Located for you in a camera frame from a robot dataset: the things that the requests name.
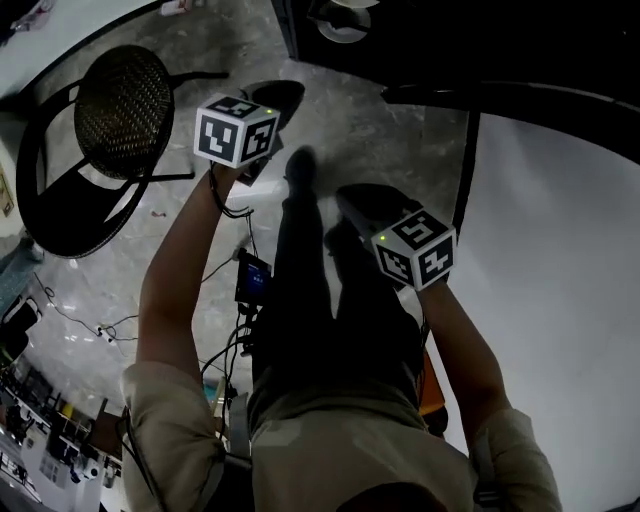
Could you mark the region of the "black wicker chair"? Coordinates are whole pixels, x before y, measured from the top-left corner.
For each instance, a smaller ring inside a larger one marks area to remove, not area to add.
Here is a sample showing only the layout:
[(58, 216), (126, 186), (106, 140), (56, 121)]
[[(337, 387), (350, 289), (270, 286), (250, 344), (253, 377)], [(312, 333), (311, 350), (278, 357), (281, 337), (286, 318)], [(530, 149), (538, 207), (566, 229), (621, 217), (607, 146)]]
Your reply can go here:
[[(172, 75), (154, 52), (137, 45), (98, 57), (82, 79), (38, 106), (22, 136), (16, 194), (28, 234), (57, 257), (86, 257), (122, 229), (150, 183), (194, 178), (192, 172), (154, 173), (173, 128), (174, 91), (190, 80), (228, 76)], [(67, 107), (74, 109), (82, 158), (46, 185), (37, 170), (40, 151), (49, 125)]]

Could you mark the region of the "person's right black shoe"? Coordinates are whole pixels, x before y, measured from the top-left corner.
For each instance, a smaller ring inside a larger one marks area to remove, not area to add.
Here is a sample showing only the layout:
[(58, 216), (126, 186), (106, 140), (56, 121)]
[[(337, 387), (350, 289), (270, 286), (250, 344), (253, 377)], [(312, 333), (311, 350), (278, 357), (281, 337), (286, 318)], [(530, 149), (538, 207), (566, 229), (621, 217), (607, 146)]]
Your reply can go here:
[(324, 236), (324, 246), (330, 256), (335, 256), (348, 242), (351, 233), (351, 224), (346, 219), (341, 219)]

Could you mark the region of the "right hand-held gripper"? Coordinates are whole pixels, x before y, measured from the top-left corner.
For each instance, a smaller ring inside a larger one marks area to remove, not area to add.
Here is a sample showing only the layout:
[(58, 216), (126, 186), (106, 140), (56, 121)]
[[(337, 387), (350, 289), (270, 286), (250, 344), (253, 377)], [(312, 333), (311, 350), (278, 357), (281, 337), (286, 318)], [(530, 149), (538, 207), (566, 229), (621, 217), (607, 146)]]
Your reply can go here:
[(339, 188), (335, 197), (341, 215), (361, 238), (371, 240), (385, 276), (421, 291), (454, 267), (455, 229), (395, 187), (352, 184)]

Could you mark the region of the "person's black trousers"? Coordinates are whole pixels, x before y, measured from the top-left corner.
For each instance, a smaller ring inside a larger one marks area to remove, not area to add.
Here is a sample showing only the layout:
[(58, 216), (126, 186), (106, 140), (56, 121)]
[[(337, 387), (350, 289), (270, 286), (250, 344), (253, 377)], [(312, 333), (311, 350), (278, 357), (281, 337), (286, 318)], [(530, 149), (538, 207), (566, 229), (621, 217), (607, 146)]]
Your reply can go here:
[(251, 332), (253, 375), (340, 387), (384, 384), (417, 402), (423, 347), (418, 322), (351, 228), (335, 256), (324, 246), (312, 192), (282, 204), (275, 270)]

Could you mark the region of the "clear bottle with red cap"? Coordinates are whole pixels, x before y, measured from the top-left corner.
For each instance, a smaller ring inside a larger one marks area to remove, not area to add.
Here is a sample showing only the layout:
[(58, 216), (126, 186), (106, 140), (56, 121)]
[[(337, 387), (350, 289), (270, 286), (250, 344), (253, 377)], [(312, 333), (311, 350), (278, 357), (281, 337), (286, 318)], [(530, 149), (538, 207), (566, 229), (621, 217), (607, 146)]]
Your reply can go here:
[(55, 6), (56, 0), (10, 0), (12, 8), (10, 29), (26, 32), (43, 26)]

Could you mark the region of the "person's beige shirt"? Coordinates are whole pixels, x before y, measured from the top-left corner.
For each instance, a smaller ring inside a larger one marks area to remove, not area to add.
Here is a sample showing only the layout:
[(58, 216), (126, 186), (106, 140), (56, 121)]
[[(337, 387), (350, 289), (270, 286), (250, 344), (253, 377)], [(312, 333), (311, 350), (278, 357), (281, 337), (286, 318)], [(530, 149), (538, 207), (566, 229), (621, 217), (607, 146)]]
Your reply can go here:
[[(158, 362), (122, 376), (135, 442), (160, 489), (153, 497), (131, 458), (122, 478), (131, 512), (220, 512), (213, 467), (222, 456), (202, 388)], [(480, 428), (468, 453), (427, 432), (409, 401), (383, 384), (297, 388), (250, 401), (256, 512), (336, 512), (386, 484), (428, 491), (447, 512), (476, 512), (482, 469), (512, 512), (562, 512), (551, 466), (530, 418), (507, 408)]]

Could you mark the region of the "orange bag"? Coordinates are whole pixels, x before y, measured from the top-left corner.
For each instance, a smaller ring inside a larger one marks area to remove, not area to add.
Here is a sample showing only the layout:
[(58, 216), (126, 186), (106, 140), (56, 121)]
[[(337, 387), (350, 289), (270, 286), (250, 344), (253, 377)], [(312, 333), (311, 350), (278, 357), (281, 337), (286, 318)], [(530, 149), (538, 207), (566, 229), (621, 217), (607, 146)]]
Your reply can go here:
[(423, 354), (423, 370), (417, 382), (419, 414), (428, 431), (443, 438), (448, 427), (446, 402), (431, 358), (427, 351)]

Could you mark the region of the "small black monitor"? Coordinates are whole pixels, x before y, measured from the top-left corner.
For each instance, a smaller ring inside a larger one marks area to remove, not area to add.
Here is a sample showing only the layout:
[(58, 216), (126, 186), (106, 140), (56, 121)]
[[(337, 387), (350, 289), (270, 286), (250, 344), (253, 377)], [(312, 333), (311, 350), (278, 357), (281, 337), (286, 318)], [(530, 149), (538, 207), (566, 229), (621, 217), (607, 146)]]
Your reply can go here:
[(249, 306), (263, 306), (272, 280), (272, 267), (241, 248), (237, 253), (238, 274), (235, 301)]

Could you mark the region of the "white round plate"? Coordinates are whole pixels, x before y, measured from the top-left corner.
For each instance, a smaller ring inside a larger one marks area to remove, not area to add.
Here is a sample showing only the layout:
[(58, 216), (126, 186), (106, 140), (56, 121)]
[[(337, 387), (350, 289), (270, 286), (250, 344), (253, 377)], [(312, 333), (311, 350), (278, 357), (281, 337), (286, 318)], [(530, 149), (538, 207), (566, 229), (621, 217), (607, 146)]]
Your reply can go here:
[(340, 5), (335, 4), (331, 0), (325, 2), (315, 14), (315, 23), (319, 32), (328, 40), (339, 44), (352, 44), (364, 39), (371, 29), (371, 16), (366, 9), (354, 9), (360, 15), (361, 28), (358, 29), (334, 29), (327, 21), (327, 11), (332, 7)]

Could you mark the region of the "person's right forearm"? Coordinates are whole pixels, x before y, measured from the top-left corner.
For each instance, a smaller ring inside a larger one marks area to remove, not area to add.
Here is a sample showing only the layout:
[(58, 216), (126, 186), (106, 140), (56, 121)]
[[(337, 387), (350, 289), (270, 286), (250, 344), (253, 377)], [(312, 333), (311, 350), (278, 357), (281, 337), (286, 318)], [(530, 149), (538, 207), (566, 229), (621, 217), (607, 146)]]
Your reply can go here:
[(486, 420), (510, 407), (501, 368), (446, 282), (438, 281), (417, 295), (471, 446)]

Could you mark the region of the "person's left forearm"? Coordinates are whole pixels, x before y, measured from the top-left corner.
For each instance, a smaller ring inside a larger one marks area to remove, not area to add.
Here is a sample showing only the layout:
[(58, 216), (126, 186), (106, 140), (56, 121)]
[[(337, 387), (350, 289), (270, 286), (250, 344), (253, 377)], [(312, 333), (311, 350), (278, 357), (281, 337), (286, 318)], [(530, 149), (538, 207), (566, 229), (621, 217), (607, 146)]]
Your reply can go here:
[(146, 271), (139, 300), (137, 362), (172, 366), (202, 382), (192, 319), (211, 244), (241, 168), (216, 164), (179, 211)]

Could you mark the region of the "black cabinet fridge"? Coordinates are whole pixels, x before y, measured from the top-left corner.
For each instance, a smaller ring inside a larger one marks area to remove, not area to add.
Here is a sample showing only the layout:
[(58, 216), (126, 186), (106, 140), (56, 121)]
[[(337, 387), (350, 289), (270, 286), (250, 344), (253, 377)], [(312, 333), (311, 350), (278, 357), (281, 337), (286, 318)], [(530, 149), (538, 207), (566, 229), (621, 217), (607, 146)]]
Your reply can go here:
[(371, 29), (318, 30), (328, 0), (271, 0), (289, 55), (381, 84), (390, 104), (492, 114), (640, 164), (640, 0), (380, 0)]

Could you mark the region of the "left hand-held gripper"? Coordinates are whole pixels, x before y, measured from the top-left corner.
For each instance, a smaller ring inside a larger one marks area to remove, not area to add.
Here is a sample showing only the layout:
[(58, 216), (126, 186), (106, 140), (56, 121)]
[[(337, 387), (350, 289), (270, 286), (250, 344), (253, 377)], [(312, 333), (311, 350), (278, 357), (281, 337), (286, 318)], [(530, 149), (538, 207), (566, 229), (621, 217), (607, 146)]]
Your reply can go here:
[[(246, 99), (216, 93), (197, 109), (193, 151), (214, 163), (243, 169), (239, 181), (252, 186), (277, 130), (286, 127), (302, 103), (305, 87), (293, 80), (270, 80), (241, 91)], [(274, 103), (275, 109), (256, 103)]]

